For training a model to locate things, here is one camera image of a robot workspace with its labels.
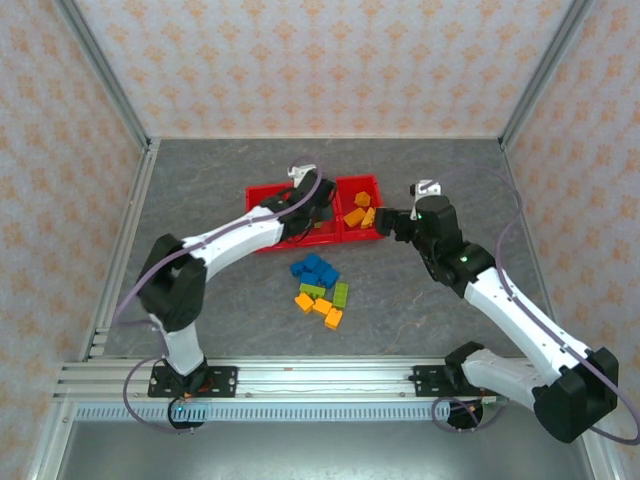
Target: wallpaper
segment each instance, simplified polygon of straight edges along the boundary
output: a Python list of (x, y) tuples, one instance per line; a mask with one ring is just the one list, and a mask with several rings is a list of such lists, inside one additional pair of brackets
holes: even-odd
[(152, 136), (499, 136), (570, 0), (80, 0)]
[(640, 3), (596, 2), (509, 159), (560, 318), (640, 406)]
[(0, 3), (0, 477), (78, 359), (139, 151), (51, 0)]

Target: orange floral pattern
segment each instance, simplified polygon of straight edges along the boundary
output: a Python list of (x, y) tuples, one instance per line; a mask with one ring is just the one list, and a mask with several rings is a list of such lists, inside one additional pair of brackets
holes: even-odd
[(22, 479), (83, 347), (138, 148), (54, 2), (2, 2), (0, 80), (0, 464)]
[(179, 137), (497, 137), (571, 2), (396, 3), (80, 0), (149, 134)]
[[(640, 405), (640, 4), (597, 2), (509, 151), (563, 324)], [(621, 406), (614, 417), (635, 435)], [(625, 448), (629, 478), (640, 456)]]

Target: yellow lego brick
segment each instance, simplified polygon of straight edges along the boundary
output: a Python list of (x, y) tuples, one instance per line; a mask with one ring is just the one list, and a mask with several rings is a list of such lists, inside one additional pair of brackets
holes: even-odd
[(325, 327), (329, 327), (331, 330), (337, 330), (338, 325), (340, 325), (340, 320), (342, 320), (342, 310), (332, 308), (324, 319), (324, 325)]
[(365, 215), (366, 213), (362, 208), (356, 208), (353, 212), (345, 215), (343, 220), (350, 227), (355, 227), (362, 221)]
[(360, 192), (356, 195), (354, 202), (359, 207), (368, 207), (371, 204), (371, 195), (367, 192)]
[(296, 297), (296, 303), (304, 313), (309, 313), (313, 308), (313, 300), (306, 293), (301, 293)]
[(369, 228), (371, 225), (373, 225), (373, 219), (375, 218), (375, 216), (376, 216), (376, 209), (369, 207), (369, 210), (367, 210), (366, 215), (362, 219), (360, 228)]
[(332, 306), (333, 305), (331, 304), (331, 302), (325, 300), (324, 298), (318, 298), (313, 304), (313, 311), (321, 313), (322, 315), (328, 315), (331, 311)]

